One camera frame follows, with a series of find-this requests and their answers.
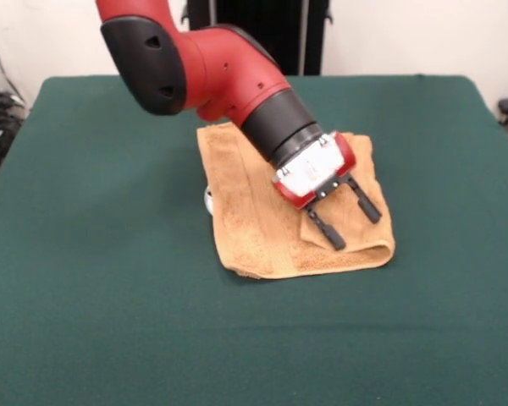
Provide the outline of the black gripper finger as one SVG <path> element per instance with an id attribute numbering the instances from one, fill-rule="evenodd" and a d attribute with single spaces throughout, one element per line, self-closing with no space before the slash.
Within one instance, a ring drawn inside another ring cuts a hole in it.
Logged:
<path id="1" fill-rule="evenodd" d="M 326 223 L 316 212 L 314 205 L 309 204 L 304 207 L 304 211 L 317 227 L 318 231 L 324 236 L 327 242 L 334 250 L 343 250 L 346 247 L 345 241 L 336 229 L 330 224 Z"/>
<path id="2" fill-rule="evenodd" d="M 345 176 L 345 183 L 351 188 L 357 198 L 357 204 L 362 209 L 365 216 L 372 224 L 380 221 L 382 214 L 374 205 L 371 199 L 367 196 L 360 184 L 354 179 L 352 175 Z"/>

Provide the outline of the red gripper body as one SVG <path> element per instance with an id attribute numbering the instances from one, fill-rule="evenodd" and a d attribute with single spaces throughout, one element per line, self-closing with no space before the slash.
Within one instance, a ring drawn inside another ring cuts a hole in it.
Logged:
<path id="1" fill-rule="evenodd" d="M 356 156 L 343 133 L 322 134 L 280 167 L 272 182 L 296 210 L 324 199 L 340 178 L 356 165 Z"/>

